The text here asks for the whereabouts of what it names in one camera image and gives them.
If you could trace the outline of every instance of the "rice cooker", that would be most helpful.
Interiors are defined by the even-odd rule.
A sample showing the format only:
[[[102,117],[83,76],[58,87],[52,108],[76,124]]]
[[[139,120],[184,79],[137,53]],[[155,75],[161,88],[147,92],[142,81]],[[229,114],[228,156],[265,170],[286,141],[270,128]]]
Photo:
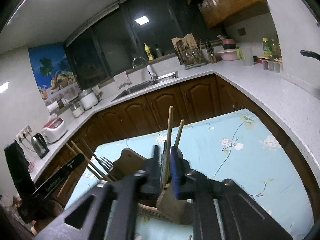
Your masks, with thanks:
[[[78,95],[85,110],[95,106],[99,101],[91,88],[83,90]]]
[[[64,120],[61,117],[56,117],[43,126],[41,133],[48,143],[54,143],[64,136],[67,131]]]

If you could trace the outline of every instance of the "white countertop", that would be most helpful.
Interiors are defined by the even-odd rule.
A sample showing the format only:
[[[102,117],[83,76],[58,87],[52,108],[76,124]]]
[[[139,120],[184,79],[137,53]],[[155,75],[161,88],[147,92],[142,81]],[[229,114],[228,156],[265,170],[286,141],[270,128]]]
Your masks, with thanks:
[[[292,139],[311,167],[320,185],[320,101],[302,88],[281,78],[280,74],[263,70],[262,64],[244,66],[241,60],[208,64],[190,70],[182,66],[179,77],[153,85],[136,93],[111,102],[117,95],[103,99],[68,125],[68,132],[56,143],[49,145],[50,152],[35,163],[30,174],[36,181],[48,163],[62,146],[92,116],[103,109],[151,91],[208,74],[217,74],[260,106]]]

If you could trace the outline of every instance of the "yellow bottle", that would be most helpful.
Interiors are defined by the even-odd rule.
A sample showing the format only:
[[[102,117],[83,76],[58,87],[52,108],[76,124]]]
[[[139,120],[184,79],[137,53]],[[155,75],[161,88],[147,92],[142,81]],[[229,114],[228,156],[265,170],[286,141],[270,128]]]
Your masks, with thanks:
[[[152,55],[152,53],[150,51],[150,47],[146,43],[144,43],[144,50],[146,51],[149,60],[153,60],[154,57],[153,57],[153,55]]]

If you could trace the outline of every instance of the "fork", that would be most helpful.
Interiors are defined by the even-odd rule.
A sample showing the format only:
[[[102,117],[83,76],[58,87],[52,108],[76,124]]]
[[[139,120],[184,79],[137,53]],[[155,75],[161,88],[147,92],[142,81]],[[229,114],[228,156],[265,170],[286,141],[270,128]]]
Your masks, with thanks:
[[[106,170],[106,172],[115,180],[121,180],[123,178],[123,174],[116,167],[113,166],[113,162],[108,160],[106,157],[99,157],[102,162],[102,167]]]

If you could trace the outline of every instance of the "faucet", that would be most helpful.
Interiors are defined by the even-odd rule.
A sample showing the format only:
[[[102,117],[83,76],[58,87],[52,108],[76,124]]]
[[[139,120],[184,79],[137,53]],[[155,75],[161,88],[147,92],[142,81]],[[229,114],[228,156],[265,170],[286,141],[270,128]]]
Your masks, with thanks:
[[[132,68],[134,69],[134,62],[135,62],[135,60],[138,59],[138,58],[142,58],[142,59],[144,60],[144,62],[146,63],[147,69],[148,69],[148,73],[149,73],[149,75],[150,75],[150,77],[151,77],[151,80],[156,80],[157,74],[152,71],[151,66],[147,63],[147,61],[146,61],[146,59],[145,59],[144,57],[141,57],[141,56],[135,57],[135,58],[133,59],[133,61],[132,61]]]

